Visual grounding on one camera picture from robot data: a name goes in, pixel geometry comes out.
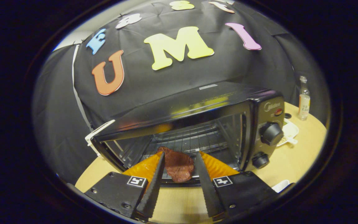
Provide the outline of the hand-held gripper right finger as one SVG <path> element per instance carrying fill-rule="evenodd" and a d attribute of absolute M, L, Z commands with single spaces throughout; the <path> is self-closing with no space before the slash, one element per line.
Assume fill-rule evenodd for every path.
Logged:
<path fill-rule="evenodd" d="M 197 153 L 195 167 L 213 221 L 248 216 L 279 196 L 253 172 L 233 174 L 234 169 L 206 153 Z"/>

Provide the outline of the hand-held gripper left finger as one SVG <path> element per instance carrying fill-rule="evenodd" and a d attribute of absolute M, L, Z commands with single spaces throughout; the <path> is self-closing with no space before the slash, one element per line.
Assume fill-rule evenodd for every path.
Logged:
<path fill-rule="evenodd" d="M 145 177 L 109 172 L 84 194 L 96 204 L 126 218 L 147 222 L 152 218 L 165 167 L 165 153 L 150 158 L 151 181 Z"/>

